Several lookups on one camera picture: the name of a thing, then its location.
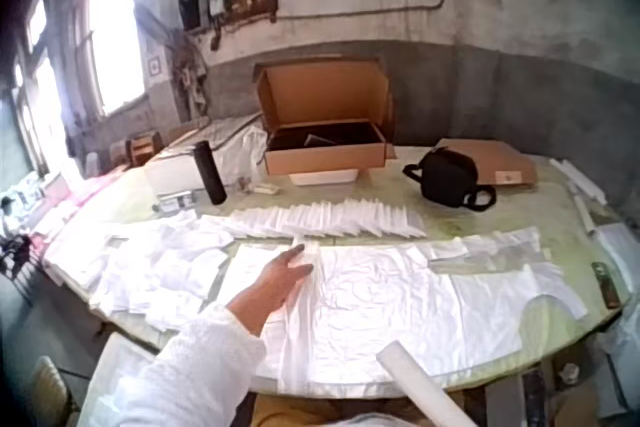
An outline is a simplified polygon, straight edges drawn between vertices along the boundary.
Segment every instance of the floor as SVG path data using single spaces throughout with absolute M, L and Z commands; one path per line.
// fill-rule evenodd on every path
M 27 269 L 19 276 L 19 288 L 28 292 L 31 305 L 11 281 L 0 276 L 0 405 L 19 412 L 26 412 L 29 379 L 40 356 L 49 356 L 59 368 L 91 377 L 108 338 L 96 335 L 100 321 L 69 289 Z M 88 381 L 64 378 L 74 400 L 82 405 Z

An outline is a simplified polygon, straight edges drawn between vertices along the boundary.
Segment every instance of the black thermos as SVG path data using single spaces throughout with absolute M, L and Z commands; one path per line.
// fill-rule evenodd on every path
M 200 172 L 204 188 L 207 190 L 211 202 L 213 202 L 213 205 L 220 205 L 227 200 L 227 193 L 224 190 L 224 185 L 222 185 L 222 180 L 220 180 L 216 163 L 213 161 L 213 154 L 208 141 L 202 140 L 195 145 L 193 158 L 196 159 L 198 172 Z

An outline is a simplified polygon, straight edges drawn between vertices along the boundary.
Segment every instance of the table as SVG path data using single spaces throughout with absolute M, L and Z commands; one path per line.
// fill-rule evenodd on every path
M 607 310 L 602 300 L 591 263 L 602 261 L 610 266 L 613 282 L 626 302 L 629 295 L 613 261 L 604 250 L 589 238 L 578 217 L 573 200 L 565 185 L 564 176 L 553 168 L 546 158 L 532 157 L 538 170 L 536 186 L 512 186 L 498 189 L 498 203 L 484 213 L 467 209 L 450 209 L 427 202 L 420 196 L 418 184 L 402 175 L 402 167 L 418 162 L 426 148 L 396 148 L 397 159 L 389 160 L 383 169 L 362 173 L 353 184 L 296 187 L 288 178 L 270 178 L 281 192 L 275 196 L 230 193 L 227 202 L 215 207 L 204 192 L 198 193 L 196 210 L 199 214 L 226 215 L 235 209 L 281 206 L 311 203 L 325 200 L 341 202 L 346 197 L 378 198 L 394 205 L 406 205 L 419 213 L 425 223 L 429 240 L 448 240 L 456 236 L 487 234 L 496 230 L 510 231 L 537 226 L 543 248 L 550 251 L 554 263 L 564 270 L 566 282 L 580 295 L 589 309 L 586 317 L 576 322 L 562 307 L 550 299 L 537 299 L 523 315 L 520 334 L 524 348 L 517 354 L 475 367 L 467 372 L 447 376 L 442 382 L 450 389 L 469 388 L 498 377 L 523 370 L 543 357 L 566 347 L 610 320 L 617 311 Z M 116 183 L 89 201 L 66 227 L 65 235 L 73 235 L 75 229 L 90 228 L 96 222 L 136 222 L 152 218 L 151 206 L 156 201 L 142 169 L 126 172 Z M 600 223 L 617 221 L 615 214 L 600 205 L 589 205 Z M 263 241 L 283 244 L 287 240 Z M 405 239 L 373 236 L 356 238 L 325 238 L 324 245 L 357 245 L 376 243 L 400 243 Z M 226 251 L 232 257 L 240 242 L 234 242 Z M 228 268 L 228 261 L 211 288 L 208 301 L 216 299 Z M 83 300 L 89 292 L 66 276 L 65 282 Z M 175 333 L 160 333 L 144 322 L 141 315 L 117 312 L 107 318 L 129 336 L 156 350 L 166 345 Z M 275 380 L 256 378 L 253 390 L 274 393 Z

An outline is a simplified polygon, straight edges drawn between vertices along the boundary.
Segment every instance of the pipe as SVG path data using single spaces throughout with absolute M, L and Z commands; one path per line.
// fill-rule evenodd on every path
M 414 404 L 437 427 L 476 427 L 397 340 L 376 356 Z

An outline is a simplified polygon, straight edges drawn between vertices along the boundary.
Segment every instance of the person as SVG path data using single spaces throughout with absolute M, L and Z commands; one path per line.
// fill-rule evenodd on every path
M 2 209 L 2 233 L 0 233 L 0 247 L 2 250 L 9 249 L 13 251 L 13 268 L 11 269 L 11 278 L 15 279 L 22 270 L 22 267 L 29 261 L 31 252 L 31 239 L 26 234 L 25 229 L 20 225 L 20 221 L 12 214 L 13 199 L 8 196 L 2 197 L 0 200 L 0 208 Z M 2 269 L 6 271 L 6 264 L 2 265 Z
M 171 339 L 155 361 L 143 370 L 135 387 L 128 389 L 118 425 L 230 425 L 236 407 L 248 392 L 251 377 L 265 357 L 266 348 L 259 337 L 267 317 L 284 305 L 292 290 L 313 269 L 312 265 L 289 266 L 303 249 L 303 245 L 298 245 L 278 255 L 264 267 L 257 281 L 226 307 L 209 305 Z M 348 401 L 333 402 L 258 395 L 252 426 L 329 422 L 386 427 L 432 425 L 405 399 L 387 404 L 392 404 L 396 411 L 408 412 L 404 417 L 415 418 L 415 423 L 382 413 L 358 415 L 344 422 L 340 417 L 345 413 L 338 403 Z

